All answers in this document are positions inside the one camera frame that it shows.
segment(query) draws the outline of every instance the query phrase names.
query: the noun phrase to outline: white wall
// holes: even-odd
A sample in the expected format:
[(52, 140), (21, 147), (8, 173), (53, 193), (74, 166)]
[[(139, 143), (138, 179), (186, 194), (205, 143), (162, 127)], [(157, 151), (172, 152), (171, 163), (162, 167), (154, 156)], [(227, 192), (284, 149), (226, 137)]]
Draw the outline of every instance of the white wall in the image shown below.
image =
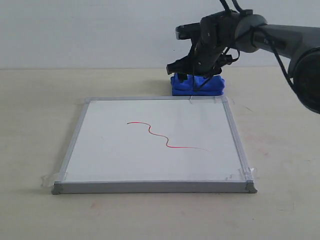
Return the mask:
[[(319, 0), (239, 3), (270, 24), (320, 26)], [(1, 0), (0, 68), (164, 68), (190, 48), (175, 27), (221, 10), (219, 0)], [(234, 65), (275, 64), (261, 50)]]

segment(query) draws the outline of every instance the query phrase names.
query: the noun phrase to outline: whiteboard surface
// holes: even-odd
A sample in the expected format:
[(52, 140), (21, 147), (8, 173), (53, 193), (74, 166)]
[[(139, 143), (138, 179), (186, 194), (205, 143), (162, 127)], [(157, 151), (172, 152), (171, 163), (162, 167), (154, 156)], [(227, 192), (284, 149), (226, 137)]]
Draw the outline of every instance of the whiteboard surface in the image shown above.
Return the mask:
[[(169, 145), (192, 148), (169, 148)], [(101, 100), (86, 111), (65, 182), (243, 181), (222, 102)]]

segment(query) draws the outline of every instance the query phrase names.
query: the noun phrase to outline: red marker line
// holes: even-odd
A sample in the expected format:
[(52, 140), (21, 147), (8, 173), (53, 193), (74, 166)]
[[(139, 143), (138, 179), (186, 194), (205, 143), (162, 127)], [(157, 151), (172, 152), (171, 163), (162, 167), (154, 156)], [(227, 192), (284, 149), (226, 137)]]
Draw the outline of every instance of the red marker line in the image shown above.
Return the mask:
[(207, 152), (210, 152), (206, 149), (203, 149), (203, 148), (199, 148), (199, 147), (190, 147), (190, 146), (170, 146), (168, 143), (169, 143), (169, 138), (167, 136), (164, 136), (164, 135), (160, 135), (160, 134), (155, 134), (153, 132), (150, 131), (151, 129), (151, 125), (146, 123), (146, 122), (141, 122), (141, 121), (132, 121), (132, 122), (128, 122), (127, 124), (145, 124), (145, 125), (148, 125), (149, 126), (149, 133), (152, 134), (152, 135), (155, 135), (155, 136), (159, 136), (159, 137), (163, 137), (163, 138), (166, 138), (166, 143), (165, 145), (168, 147), (168, 148), (171, 148), (171, 149), (199, 149), (199, 150), (204, 150), (204, 151), (207, 151)]

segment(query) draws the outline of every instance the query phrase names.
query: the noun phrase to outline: whiteboard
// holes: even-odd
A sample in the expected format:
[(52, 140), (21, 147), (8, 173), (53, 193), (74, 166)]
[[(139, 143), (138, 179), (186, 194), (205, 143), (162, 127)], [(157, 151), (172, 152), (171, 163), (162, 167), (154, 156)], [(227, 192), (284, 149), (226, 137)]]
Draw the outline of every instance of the whiteboard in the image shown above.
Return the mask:
[(246, 183), (227, 104), (224, 97), (89, 98), (56, 184)]

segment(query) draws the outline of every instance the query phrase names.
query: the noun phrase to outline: beige table surface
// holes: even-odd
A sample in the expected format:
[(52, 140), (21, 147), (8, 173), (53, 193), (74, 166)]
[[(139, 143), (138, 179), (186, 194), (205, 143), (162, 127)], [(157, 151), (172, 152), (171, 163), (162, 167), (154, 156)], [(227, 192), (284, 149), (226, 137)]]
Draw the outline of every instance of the beige table surface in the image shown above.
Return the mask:
[(165, 69), (0, 71), (1, 240), (320, 239), (320, 115), (278, 67), (226, 67), (257, 194), (51, 195), (85, 97), (167, 96)]

